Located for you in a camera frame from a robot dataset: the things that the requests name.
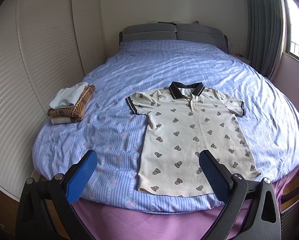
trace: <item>black sleeve cuff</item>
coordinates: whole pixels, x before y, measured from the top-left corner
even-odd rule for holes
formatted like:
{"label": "black sleeve cuff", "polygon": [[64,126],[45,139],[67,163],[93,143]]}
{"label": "black sleeve cuff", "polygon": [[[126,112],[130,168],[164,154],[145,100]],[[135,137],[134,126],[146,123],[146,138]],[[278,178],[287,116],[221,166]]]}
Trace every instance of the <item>black sleeve cuff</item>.
{"label": "black sleeve cuff", "polygon": [[242,116],[246,115],[246,111],[244,109],[244,101],[242,101],[242,103],[241,103],[241,109],[243,110]]}
{"label": "black sleeve cuff", "polygon": [[128,106],[131,108],[131,110],[133,111],[134,114],[137,114],[137,109],[136,107],[134,106],[132,100],[131,100],[131,97],[127,97],[126,99],[126,103],[128,104]]}

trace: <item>wavy textured panel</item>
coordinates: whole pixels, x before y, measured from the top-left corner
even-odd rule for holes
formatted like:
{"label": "wavy textured panel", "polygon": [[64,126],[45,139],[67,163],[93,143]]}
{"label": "wavy textured panel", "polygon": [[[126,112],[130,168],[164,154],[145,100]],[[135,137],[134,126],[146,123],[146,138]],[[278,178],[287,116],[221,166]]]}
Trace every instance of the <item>wavy textured panel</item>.
{"label": "wavy textured panel", "polygon": [[77,43],[85,74],[106,61],[99,0],[72,0]]}
{"label": "wavy textured panel", "polygon": [[16,200],[33,172],[32,145],[45,120],[20,54],[16,0],[5,0],[0,6],[0,190]]}
{"label": "wavy textured panel", "polygon": [[21,53],[45,111],[55,94],[83,79],[70,0],[17,0]]}

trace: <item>shirt sleeve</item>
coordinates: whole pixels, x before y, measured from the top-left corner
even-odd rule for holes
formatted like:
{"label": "shirt sleeve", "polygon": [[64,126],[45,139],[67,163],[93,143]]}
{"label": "shirt sleeve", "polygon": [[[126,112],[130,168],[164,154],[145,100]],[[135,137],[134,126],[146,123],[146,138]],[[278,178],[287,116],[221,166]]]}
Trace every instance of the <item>shirt sleeve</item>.
{"label": "shirt sleeve", "polygon": [[147,92],[135,92],[126,98],[126,102],[134,114],[150,113],[158,104],[157,89]]}
{"label": "shirt sleeve", "polygon": [[231,97],[229,95],[223,94],[219,91],[216,92],[218,99],[225,105],[225,107],[233,114],[238,114],[240,116],[246,115],[244,109],[244,101]]}

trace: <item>curtain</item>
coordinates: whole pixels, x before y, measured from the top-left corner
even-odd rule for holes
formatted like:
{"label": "curtain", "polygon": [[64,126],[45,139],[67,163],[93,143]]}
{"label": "curtain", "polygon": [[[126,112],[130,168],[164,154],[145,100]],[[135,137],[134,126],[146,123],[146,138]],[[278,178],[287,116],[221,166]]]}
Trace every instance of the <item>curtain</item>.
{"label": "curtain", "polygon": [[283,52],[285,9],[283,0],[247,0],[248,29],[245,57],[270,78]]}

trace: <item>pink fabric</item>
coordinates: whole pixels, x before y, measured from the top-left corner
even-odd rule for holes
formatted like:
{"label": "pink fabric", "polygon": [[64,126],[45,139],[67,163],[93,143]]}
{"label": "pink fabric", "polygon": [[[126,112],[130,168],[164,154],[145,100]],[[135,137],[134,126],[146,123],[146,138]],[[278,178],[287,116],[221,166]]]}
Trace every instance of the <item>pink fabric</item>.
{"label": "pink fabric", "polygon": [[[280,207],[280,198],[285,186],[299,169],[273,183]],[[97,240],[178,240],[201,239],[213,224],[222,207],[186,214],[158,215],[106,206],[86,199],[79,199],[73,206],[78,216]],[[246,214],[248,203],[243,209],[228,238],[236,235]]]}

